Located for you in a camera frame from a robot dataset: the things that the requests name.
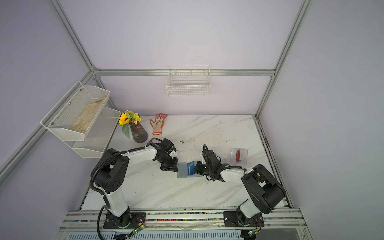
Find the red credit card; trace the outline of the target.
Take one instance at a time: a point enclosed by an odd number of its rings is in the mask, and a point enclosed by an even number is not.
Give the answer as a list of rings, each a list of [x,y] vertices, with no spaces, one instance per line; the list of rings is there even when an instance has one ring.
[[[241,149],[237,150],[236,152],[236,163],[239,163],[241,161],[241,152]]]

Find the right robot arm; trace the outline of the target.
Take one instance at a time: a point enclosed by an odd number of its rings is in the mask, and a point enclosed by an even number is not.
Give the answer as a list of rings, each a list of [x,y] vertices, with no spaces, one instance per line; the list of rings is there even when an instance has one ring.
[[[236,211],[224,213],[227,227],[231,225],[262,227],[264,225],[262,214],[269,214],[286,197],[284,187],[264,165],[258,164],[247,172],[241,166],[223,164],[206,145],[203,145],[202,156],[204,161],[198,161],[194,166],[196,174],[205,176],[208,181],[243,185],[249,195]]]

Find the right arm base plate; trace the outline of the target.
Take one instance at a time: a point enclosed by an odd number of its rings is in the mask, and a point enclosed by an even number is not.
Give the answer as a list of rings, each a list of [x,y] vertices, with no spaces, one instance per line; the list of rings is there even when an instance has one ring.
[[[259,212],[253,217],[246,217],[241,211],[224,211],[224,224],[226,228],[229,227],[264,227],[264,218],[262,213]]]

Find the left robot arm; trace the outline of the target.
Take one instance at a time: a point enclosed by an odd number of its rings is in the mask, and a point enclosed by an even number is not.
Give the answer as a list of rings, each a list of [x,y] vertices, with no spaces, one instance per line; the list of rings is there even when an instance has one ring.
[[[164,172],[177,172],[178,158],[175,145],[168,139],[152,138],[145,146],[125,151],[108,149],[91,172],[90,189],[101,194],[107,219],[118,228],[134,222],[125,201],[122,185],[130,164],[157,161]]]

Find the green card holder wallet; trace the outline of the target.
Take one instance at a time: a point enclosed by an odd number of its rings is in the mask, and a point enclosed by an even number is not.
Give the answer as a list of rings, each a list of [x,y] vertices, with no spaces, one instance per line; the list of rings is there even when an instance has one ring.
[[[197,178],[197,177],[202,177],[202,176],[198,174],[194,174],[191,177],[187,177],[187,163],[178,163],[178,172],[177,172],[178,179]]]

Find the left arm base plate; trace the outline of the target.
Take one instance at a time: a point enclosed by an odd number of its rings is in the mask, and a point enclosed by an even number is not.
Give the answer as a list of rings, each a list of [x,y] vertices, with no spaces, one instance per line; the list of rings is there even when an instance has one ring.
[[[147,214],[144,212],[123,214],[120,217],[107,212],[104,229],[136,229],[144,224]]]

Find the blue credit card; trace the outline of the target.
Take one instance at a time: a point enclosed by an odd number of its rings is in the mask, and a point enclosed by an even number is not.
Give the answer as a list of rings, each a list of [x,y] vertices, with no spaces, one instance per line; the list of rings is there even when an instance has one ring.
[[[191,177],[195,174],[195,171],[194,171],[195,165],[196,165],[195,162],[187,163],[187,177]]]

